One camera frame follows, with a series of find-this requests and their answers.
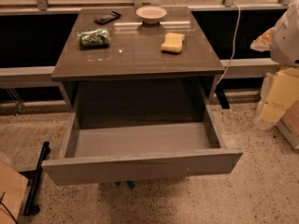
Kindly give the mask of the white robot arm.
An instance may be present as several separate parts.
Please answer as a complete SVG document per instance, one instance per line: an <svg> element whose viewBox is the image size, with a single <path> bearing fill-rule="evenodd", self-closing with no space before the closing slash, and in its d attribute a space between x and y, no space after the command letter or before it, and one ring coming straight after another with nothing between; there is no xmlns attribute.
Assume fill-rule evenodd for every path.
<svg viewBox="0 0 299 224"><path fill-rule="evenodd" d="M263 80L261 101L253 123L262 130L275 126L299 98L299 1L290 4L273 28L268 29L250 48L270 51L271 60L281 68Z"/></svg>

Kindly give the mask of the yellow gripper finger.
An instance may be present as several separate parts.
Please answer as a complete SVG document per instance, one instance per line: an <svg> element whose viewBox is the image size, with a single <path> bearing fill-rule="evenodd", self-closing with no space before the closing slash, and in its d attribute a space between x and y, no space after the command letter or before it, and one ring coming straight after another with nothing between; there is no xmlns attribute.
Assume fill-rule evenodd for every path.
<svg viewBox="0 0 299 224"><path fill-rule="evenodd" d="M266 30L250 44L250 48L260 52L270 50L273 30L274 28Z"/></svg>
<svg viewBox="0 0 299 224"><path fill-rule="evenodd" d="M299 69L285 68L267 73L261 89L253 123L261 130L275 126L299 98Z"/></svg>

